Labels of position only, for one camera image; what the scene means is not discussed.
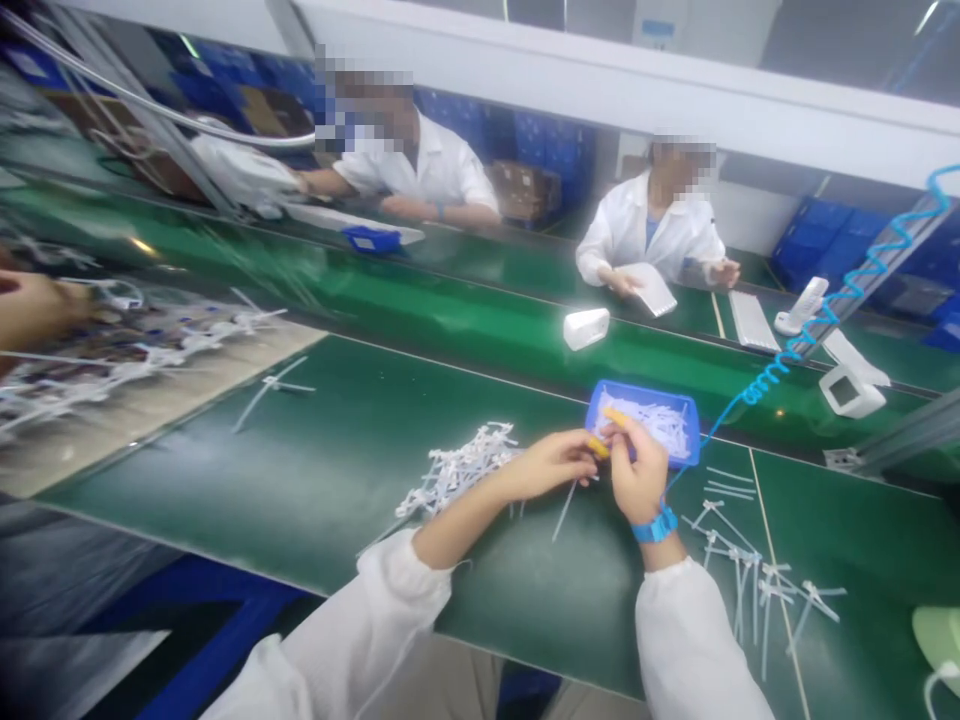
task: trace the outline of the blue coiled cord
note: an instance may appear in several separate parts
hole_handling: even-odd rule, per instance
[[[927,178],[927,190],[937,201],[937,207],[928,212],[922,213],[904,213],[902,215],[897,215],[893,220],[890,221],[890,227],[893,228],[894,232],[900,236],[900,241],[895,243],[888,243],[886,245],[877,245],[867,250],[867,259],[869,265],[865,268],[853,270],[848,272],[843,276],[843,289],[839,292],[831,293],[823,299],[823,307],[821,312],[812,317],[803,325],[803,329],[800,331],[800,334],[787,342],[787,349],[781,353],[778,353],[777,356],[773,359],[773,362],[767,365],[763,372],[757,375],[756,379],[750,383],[747,388],[741,392],[739,395],[735,395],[733,400],[730,401],[730,404],[727,405],[726,409],[720,413],[720,417],[717,418],[717,421],[713,424],[713,427],[710,428],[710,432],[707,433],[707,436],[703,439],[703,442],[700,443],[701,450],[707,446],[713,439],[714,433],[717,432],[717,429],[720,425],[723,424],[723,421],[727,419],[727,416],[736,407],[737,403],[743,401],[746,405],[756,405],[760,402],[760,399],[770,390],[770,385],[779,385],[780,378],[777,375],[786,375],[790,372],[790,367],[784,363],[784,360],[794,360],[796,362],[801,362],[803,358],[800,353],[798,353],[794,348],[800,343],[808,343],[810,345],[816,344],[816,340],[810,334],[810,328],[814,325],[839,325],[840,320],[836,316],[836,313],[833,312],[833,309],[830,307],[830,304],[840,298],[848,298],[852,300],[857,300],[864,296],[863,290],[861,290],[854,280],[858,277],[866,275],[885,275],[889,268],[887,265],[880,259],[879,254],[886,252],[888,250],[904,250],[911,245],[913,245],[913,235],[910,234],[910,231],[907,230],[904,225],[908,222],[914,220],[923,220],[924,218],[934,218],[943,215],[950,208],[950,200],[947,198],[943,190],[940,189],[940,184],[937,182],[937,178],[941,175],[948,175],[949,173],[960,172],[960,165],[950,165],[948,167],[940,168],[930,173],[930,176]],[[683,473],[686,472],[689,465],[681,468],[680,472],[673,476],[673,479],[667,485],[666,490],[663,491],[663,495],[660,497],[660,507],[666,507],[666,497],[667,492],[670,488],[673,487],[673,484],[679,480]]]

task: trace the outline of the white device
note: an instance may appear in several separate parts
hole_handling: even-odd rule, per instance
[[[740,344],[764,352],[780,352],[780,345],[767,324],[767,318],[756,295],[731,290],[729,297]]]
[[[643,283],[643,287],[636,288],[633,292],[643,301],[647,310],[654,317],[666,315],[675,310],[677,299],[670,292],[666,281],[657,269],[650,263],[633,263],[631,265],[621,265],[616,268],[617,272],[622,272]]]
[[[864,380],[857,368],[837,365],[820,378],[820,390],[830,409],[841,417],[860,419],[882,408],[887,399]]]
[[[376,222],[375,220],[367,220],[366,218],[343,213],[339,210],[331,210],[330,208],[320,207],[319,205],[298,205],[296,203],[285,203],[283,209],[286,210],[290,217],[292,217],[294,220],[299,220],[300,222],[315,225],[326,230],[340,231],[347,227],[363,225],[364,227],[371,228],[372,230],[399,232],[401,245],[410,245],[411,243],[415,243],[418,240],[423,240],[426,237],[422,230],[417,230],[416,228],[402,227],[400,225],[388,225],[387,223]]]
[[[890,387],[890,376],[880,368],[872,365],[847,336],[843,330],[836,328],[827,335],[823,341],[823,349],[834,359],[837,365],[845,365],[855,371],[863,381],[869,385],[879,385],[880,387]]]
[[[571,313],[563,319],[563,339],[576,352],[603,340],[609,327],[610,311],[606,308]]]
[[[229,129],[214,118],[197,119]],[[283,217],[281,203],[302,198],[300,181],[293,171],[258,150],[203,133],[193,138],[190,145],[231,200],[266,220],[279,220]]]
[[[773,326],[777,332],[787,337],[796,337],[804,323],[819,312],[823,305],[823,296],[827,294],[830,283],[825,278],[810,278],[803,294],[790,308],[790,312],[778,312]]]

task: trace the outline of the green cup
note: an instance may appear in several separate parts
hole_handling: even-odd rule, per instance
[[[931,667],[937,669],[948,660],[960,667],[960,608],[917,608],[913,634]],[[960,697],[960,678],[944,683]]]

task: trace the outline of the green work table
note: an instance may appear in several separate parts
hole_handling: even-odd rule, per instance
[[[455,448],[486,421],[512,422],[521,445],[579,426],[586,407],[559,395],[330,336],[287,379],[316,392],[270,393],[237,435],[256,387],[37,500],[160,542],[329,595],[356,553],[393,522],[433,448]],[[937,499],[714,441],[672,491],[694,516],[715,467],[756,479],[758,499],[728,500],[727,517],[795,582],[845,587],[834,624],[814,614],[797,662],[788,617],[772,607],[767,681],[776,717],[917,718],[929,672],[912,639],[917,605],[960,604],[960,536]],[[454,578],[438,630],[521,662],[641,696],[633,608],[640,556],[605,476],[574,494],[556,543],[564,492],[501,517]],[[697,559],[703,538],[684,527]],[[714,558],[728,609],[733,566]],[[760,653],[744,643],[759,677]],[[960,712],[944,693],[939,706]]]
[[[28,163],[32,149],[42,151],[47,164],[55,155],[65,163],[59,169],[80,174],[89,167],[88,184],[102,188],[108,193],[155,196],[134,180],[117,177],[103,170],[86,143],[66,138],[27,138],[26,144],[0,143],[0,158],[7,163]],[[38,168],[50,174],[53,168]],[[63,212],[81,201],[71,197],[61,188],[40,187],[31,190],[12,190],[3,193],[8,207],[20,208],[23,212]],[[175,224],[182,225],[188,214],[180,211],[153,208],[145,205],[144,198],[112,195],[110,200],[90,200],[89,205],[109,206],[123,215],[135,218],[166,218],[180,216]],[[87,212],[94,210],[88,207]],[[390,218],[373,212],[363,216],[390,222]],[[215,223],[220,234],[229,234],[222,228],[229,223]],[[336,232],[323,230],[289,218],[281,221],[262,221],[261,231],[280,237],[294,237],[334,247],[348,247],[346,240]],[[510,227],[502,227],[480,233],[460,231],[433,224],[424,224],[421,229],[426,239],[408,246],[398,257],[404,262],[432,273],[483,283],[512,293],[547,300],[571,308],[605,306],[614,316],[623,320],[668,332],[688,335],[698,339],[736,346],[736,331],[729,302],[722,291],[715,293],[705,289],[675,285],[673,288],[678,308],[663,317],[651,318],[640,307],[639,301],[626,303],[613,297],[607,290],[587,285],[580,278],[574,262],[575,244],[569,240],[543,234],[530,233]],[[239,233],[254,232],[240,228]],[[745,280],[753,279],[756,285],[744,283],[740,288],[758,296],[769,321],[780,310],[788,309],[796,296],[774,289],[772,275],[762,258],[731,251],[746,263]],[[960,386],[960,363],[953,354],[939,348],[922,344],[923,335],[929,329],[901,323],[871,313],[857,313],[845,324],[844,331],[868,360],[886,371],[891,379],[905,388],[915,388],[926,396],[949,392]],[[786,338],[780,338],[785,344]],[[814,360],[821,363],[820,369],[832,367],[829,356],[819,351]]]
[[[731,344],[621,319],[611,323],[602,343],[574,353],[561,339],[569,305],[169,208],[126,201],[141,210],[134,213],[129,207],[114,208],[112,198],[94,202],[52,193],[8,190],[0,193],[0,203],[15,208],[15,217],[30,232],[61,238],[97,257],[166,267],[174,275],[176,268],[186,268],[222,284],[260,289],[267,293],[265,302],[306,310],[322,317],[328,328],[479,364],[577,396],[601,378],[618,378],[691,395],[701,418],[716,418],[769,362],[768,356]],[[497,260],[498,255],[489,257]],[[702,297],[713,314],[710,295]],[[869,417],[841,418],[817,388],[820,377],[815,369],[794,368],[760,404],[737,408],[724,431],[749,433],[757,443],[814,456],[853,445],[925,402],[915,394],[890,391],[887,405]],[[954,463],[949,452],[937,452],[914,464],[911,474],[950,478]]]

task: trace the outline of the white hose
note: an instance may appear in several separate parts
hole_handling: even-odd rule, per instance
[[[312,148],[317,142],[316,133],[310,133],[309,135],[301,135],[300,137],[293,138],[268,138],[258,137],[255,135],[245,135],[244,133],[234,132],[233,130],[224,130],[222,128],[197,122],[193,118],[189,118],[186,115],[181,115],[176,110],[171,110],[170,108],[160,105],[159,103],[155,103],[153,100],[141,97],[134,92],[130,92],[125,87],[117,85],[115,82],[108,80],[96,71],[87,67],[79,58],[68,53],[57,43],[48,39],[43,33],[36,30],[32,25],[30,25],[30,23],[26,22],[19,15],[8,10],[7,8],[0,7],[0,17],[3,17],[3,19],[6,20],[24,40],[40,48],[48,55],[53,56],[55,59],[59,60],[72,70],[86,78],[89,78],[90,80],[93,80],[98,85],[102,85],[110,90],[110,92],[115,93],[116,95],[119,95],[120,97],[129,100],[136,105],[140,105],[141,107],[144,107],[147,110],[156,113],[157,115],[165,117],[181,127],[190,128],[191,130],[196,130],[197,132],[223,138],[224,140],[231,140],[242,145],[252,145],[254,147],[262,148],[281,148],[287,150],[306,147]]]

